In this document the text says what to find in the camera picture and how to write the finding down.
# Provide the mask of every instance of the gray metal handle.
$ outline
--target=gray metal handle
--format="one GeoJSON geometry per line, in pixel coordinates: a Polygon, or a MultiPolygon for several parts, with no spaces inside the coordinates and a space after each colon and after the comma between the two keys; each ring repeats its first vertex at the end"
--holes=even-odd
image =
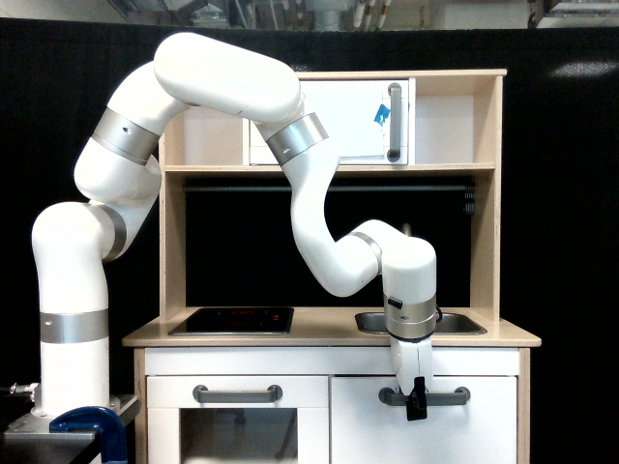
{"type": "MultiPolygon", "coordinates": [[[[389,406],[405,406],[409,396],[384,388],[378,393],[378,398],[389,406]]],[[[470,398],[471,392],[466,387],[458,387],[453,393],[426,393],[427,406],[463,406],[470,398]]]]}
{"type": "Polygon", "coordinates": [[[387,160],[395,162],[399,160],[402,145],[400,140],[402,132],[402,88],[399,84],[393,83],[387,90],[391,97],[391,130],[389,132],[387,160]]]}
{"type": "Polygon", "coordinates": [[[193,399],[198,403],[275,403],[282,396],[279,385],[266,391],[210,391],[203,385],[193,389],[193,399]]]}

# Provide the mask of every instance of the induction cooktop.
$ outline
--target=induction cooktop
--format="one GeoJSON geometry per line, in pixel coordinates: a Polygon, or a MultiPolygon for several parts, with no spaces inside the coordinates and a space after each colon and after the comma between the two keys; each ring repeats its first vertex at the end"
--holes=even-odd
{"type": "Polygon", "coordinates": [[[287,306],[202,307],[170,335],[289,334],[294,309],[287,306]]]}

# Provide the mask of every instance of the silver metal ring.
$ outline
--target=silver metal ring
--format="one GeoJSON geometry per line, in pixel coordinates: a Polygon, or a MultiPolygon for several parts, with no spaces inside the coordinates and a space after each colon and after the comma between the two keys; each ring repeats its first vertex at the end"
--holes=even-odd
{"type": "Polygon", "coordinates": [[[160,136],[106,108],[92,139],[116,155],[144,166],[160,136]]]}
{"type": "Polygon", "coordinates": [[[79,313],[41,313],[41,341],[83,343],[107,337],[107,309],[79,313]]]}
{"type": "Polygon", "coordinates": [[[414,339],[428,336],[436,328],[436,295],[423,303],[403,304],[401,309],[391,306],[384,297],[385,327],[399,338],[414,339]]]}
{"type": "Polygon", "coordinates": [[[127,242],[127,225],[125,224],[123,217],[120,216],[113,208],[106,205],[89,206],[98,206],[107,213],[110,219],[112,219],[112,224],[114,226],[114,243],[109,253],[103,258],[103,262],[108,263],[109,261],[116,259],[125,247],[125,243],[127,242]]]}
{"type": "Polygon", "coordinates": [[[309,147],[329,138],[316,113],[310,113],[286,126],[267,140],[267,145],[283,166],[309,147]]]}
{"type": "Polygon", "coordinates": [[[366,242],[371,250],[376,255],[376,261],[378,262],[378,275],[380,276],[383,273],[383,250],[380,248],[380,245],[374,241],[372,237],[364,234],[363,232],[351,232],[350,234],[353,237],[359,237],[361,240],[366,242]]]}

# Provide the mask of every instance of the blue sticker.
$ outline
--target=blue sticker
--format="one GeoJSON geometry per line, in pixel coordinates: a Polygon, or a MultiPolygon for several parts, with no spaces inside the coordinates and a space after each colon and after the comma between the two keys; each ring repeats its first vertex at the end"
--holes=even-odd
{"type": "Polygon", "coordinates": [[[383,124],[385,124],[385,121],[387,120],[390,114],[391,114],[391,109],[389,109],[384,104],[381,104],[380,107],[378,108],[378,112],[376,113],[376,117],[374,118],[374,122],[378,123],[380,127],[382,128],[383,124]]]}

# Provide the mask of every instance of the stainless steel sink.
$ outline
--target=stainless steel sink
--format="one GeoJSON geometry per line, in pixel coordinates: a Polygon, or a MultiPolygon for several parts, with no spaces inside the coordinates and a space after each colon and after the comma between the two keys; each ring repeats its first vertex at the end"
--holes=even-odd
{"type": "MultiPolygon", "coordinates": [[[[386,334],[384,312],[360,312],[355,315],[357,328],[366,334],[386,334]]],[[[436,323],[435,334],[481,335],[487,332],[482,326],[463,314],[444,312],[443,320],[436,323]]]]}

